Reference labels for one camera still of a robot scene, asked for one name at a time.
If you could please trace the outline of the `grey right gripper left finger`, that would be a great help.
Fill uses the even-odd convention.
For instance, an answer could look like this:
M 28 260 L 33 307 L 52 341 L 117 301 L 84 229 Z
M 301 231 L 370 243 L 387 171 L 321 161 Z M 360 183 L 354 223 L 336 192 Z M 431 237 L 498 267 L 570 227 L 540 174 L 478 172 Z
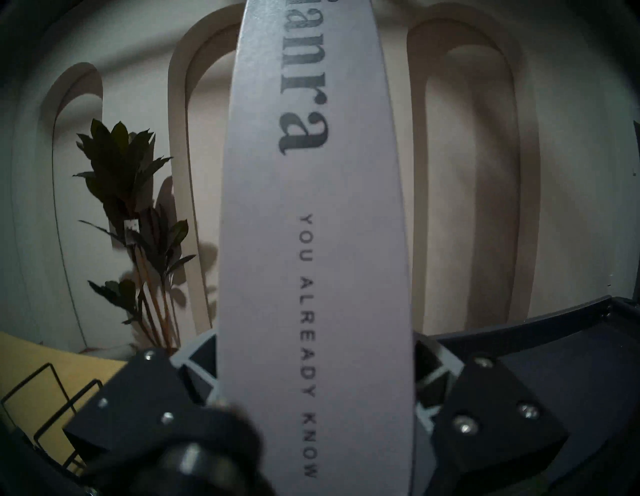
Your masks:
M 63 428 L 86 464 L 143 432 L 178 418 L 187 405 L 203 407 L 218 396 L 218 333 L 203 333 L 169 356 L 148 348 L 130 359 Z

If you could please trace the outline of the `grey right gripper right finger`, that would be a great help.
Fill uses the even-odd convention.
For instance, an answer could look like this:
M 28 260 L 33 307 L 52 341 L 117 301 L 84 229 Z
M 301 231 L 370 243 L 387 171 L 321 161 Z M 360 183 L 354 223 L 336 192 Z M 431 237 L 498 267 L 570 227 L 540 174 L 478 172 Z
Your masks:
M 414 333 L 414 493 L 547 493 L 568 440 L 560 420 L 501 361 L 466 362 Z

